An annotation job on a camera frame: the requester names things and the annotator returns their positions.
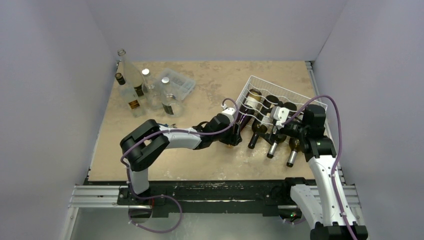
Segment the amber bottle gold foil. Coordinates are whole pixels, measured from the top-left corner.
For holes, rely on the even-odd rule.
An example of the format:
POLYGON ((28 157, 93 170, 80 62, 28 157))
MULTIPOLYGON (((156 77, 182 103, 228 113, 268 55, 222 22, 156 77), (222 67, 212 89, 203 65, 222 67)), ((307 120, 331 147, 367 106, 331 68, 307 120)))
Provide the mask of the amber bottle gold foil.
POLYGON ((244 96, 244 99, 242 100, 239 107, 238 116, 236 118, 236 122, 240 123, 241 131, 247 126, 251 118, 254 116, 261 100, 262 93, 255 88, 250 89, 244 96))

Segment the round clear bottle silver cap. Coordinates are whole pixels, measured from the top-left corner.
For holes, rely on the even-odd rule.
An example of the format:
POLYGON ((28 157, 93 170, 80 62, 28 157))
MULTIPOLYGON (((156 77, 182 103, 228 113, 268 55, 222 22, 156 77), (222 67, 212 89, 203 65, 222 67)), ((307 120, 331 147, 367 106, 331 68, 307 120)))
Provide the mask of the round clear bottle silver cap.
POLYGON ((152 110, 162 109, 161 84, 148 68, 141 71, 143 77, 143 93, 152 110))

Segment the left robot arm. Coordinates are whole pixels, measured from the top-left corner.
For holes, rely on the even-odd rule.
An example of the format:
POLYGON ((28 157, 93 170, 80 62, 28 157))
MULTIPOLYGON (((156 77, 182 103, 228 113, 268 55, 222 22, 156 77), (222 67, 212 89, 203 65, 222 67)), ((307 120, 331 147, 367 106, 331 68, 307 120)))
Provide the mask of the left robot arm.
POLYGON ((149 167, 167 149, 202 150, 220 142, 237 146, 242 142, 240 124, 233 115, 219 113, 190 128, 167 127, 149 119, 124 137, 119 146, 127 161, 129 197, 138 205, 149 199, 149 167))

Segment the tall clear glass bottle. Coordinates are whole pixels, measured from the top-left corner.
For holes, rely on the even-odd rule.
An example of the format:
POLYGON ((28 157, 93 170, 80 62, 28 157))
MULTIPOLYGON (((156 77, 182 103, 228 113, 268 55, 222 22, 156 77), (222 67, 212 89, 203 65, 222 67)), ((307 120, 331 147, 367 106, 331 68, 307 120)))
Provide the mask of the tall clear glass bottle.
POLYGON ((121 58, 125 79, 132 85, 138 98, 145 100, 145 81, 140 70, 129 60, 127 53, 123 48, 118 49, 117 54, 121 58))

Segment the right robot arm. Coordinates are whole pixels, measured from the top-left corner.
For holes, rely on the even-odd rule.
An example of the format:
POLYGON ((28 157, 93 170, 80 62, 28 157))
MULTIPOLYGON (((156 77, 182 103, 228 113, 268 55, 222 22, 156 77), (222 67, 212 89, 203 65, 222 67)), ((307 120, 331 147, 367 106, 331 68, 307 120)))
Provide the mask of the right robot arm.
POLYGON ((301 121, 292 110, 274 106, 269 118, 276 133, 299 141, 300 150, 311 169, 319 199, 305 184, 289 184, 280 196, 288 204, 296 203, 310 226, 312 240, 366 240, 365 225, 358 223, 349 206, 340 180, 339 156, 331 138, 325 134, 326 110, 315 104, 301 109, 301 121))

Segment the square bottle gold black cap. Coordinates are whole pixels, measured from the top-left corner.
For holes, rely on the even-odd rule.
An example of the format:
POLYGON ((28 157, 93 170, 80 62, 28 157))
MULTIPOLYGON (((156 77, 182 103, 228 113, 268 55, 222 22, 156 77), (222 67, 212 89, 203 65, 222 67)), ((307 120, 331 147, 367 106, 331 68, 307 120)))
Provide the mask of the square bottle gold black cap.
POLYGON ((131 114, 135 118, 143 116, 145 114, 145 110, 142 108, 142 105, 139 101, 139 97, 135 89, 126 81, 126 79, 120 72, 117 72, 114 77, 119 84, 119 94, 123 99, 125 105, 130 110, 131 114))

